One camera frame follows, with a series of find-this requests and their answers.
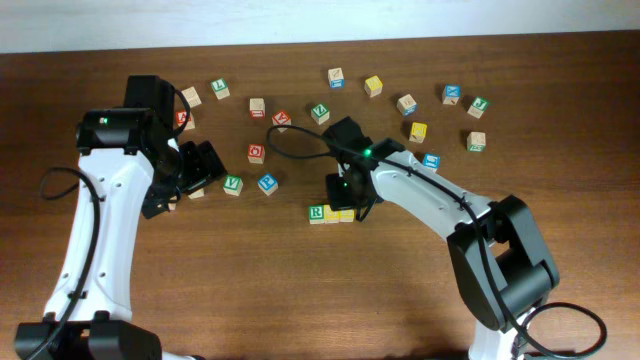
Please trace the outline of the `green Z letter block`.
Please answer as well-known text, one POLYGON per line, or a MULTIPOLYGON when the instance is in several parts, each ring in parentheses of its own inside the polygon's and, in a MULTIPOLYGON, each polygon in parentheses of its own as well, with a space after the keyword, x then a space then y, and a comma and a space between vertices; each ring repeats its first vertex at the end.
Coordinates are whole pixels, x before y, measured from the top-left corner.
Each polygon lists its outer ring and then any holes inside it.
POLYGON ((322 104, 319 103, 317 105, 315 105, 314 107, 311 108, 310 111, 311 117, 314 119, 314 121, 318 124, 321 125, 324 122, 326 122, 329 118, 330 118, 330 110, 329 108, 322 104))

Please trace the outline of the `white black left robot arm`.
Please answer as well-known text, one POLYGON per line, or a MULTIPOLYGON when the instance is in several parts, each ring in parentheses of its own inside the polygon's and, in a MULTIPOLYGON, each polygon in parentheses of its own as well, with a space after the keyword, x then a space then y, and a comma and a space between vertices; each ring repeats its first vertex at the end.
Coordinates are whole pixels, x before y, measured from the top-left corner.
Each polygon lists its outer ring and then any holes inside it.
POLYGON ((156 75, 132 75, 122 106, 77 126, 78 201, 69 244, 41 321, 18 326, 21 359, 162 359, 159 337, 132 324, 130 279, 138 223, 169 211, 227 171, 210 142, 177 139, 174 101, 156 75))

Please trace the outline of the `green R letter block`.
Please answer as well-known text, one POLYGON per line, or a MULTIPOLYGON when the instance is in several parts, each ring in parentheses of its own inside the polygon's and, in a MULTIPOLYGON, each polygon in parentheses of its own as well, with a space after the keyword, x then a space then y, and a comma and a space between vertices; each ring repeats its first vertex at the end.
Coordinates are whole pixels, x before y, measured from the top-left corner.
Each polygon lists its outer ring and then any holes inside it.
POLYGON ((309 223, 312 225, 315 224, 325 224, 325 212, 323 205, 312 205, 308 207, 308 218, 309 223))

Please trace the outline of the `yellow S letter block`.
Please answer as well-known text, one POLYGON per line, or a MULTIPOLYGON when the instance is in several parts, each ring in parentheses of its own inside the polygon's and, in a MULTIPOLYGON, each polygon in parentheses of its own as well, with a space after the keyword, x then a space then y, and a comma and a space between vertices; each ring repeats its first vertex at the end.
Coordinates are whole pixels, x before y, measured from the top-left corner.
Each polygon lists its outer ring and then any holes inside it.
POLYGON ((340 222, 340 213, 333 211, 329 205, 324 206, 324 220, 326 224, 335 224, 340 222))

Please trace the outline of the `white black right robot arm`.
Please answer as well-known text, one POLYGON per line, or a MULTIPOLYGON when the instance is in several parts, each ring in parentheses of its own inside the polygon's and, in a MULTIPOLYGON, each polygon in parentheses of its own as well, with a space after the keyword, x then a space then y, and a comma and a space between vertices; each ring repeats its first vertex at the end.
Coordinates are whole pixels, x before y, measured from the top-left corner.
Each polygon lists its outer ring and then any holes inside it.
POLYGON ((346 117, 323 133, 339 169, 326 177, 332 210, 364 220, 373 206, 400 206, 446 241, 459 293, 476 319, 471 359, 522 359, 519 325, 559 283, 559 272, 527 205, 468 192, 422 165, 405 147, 374 143, 346 117))

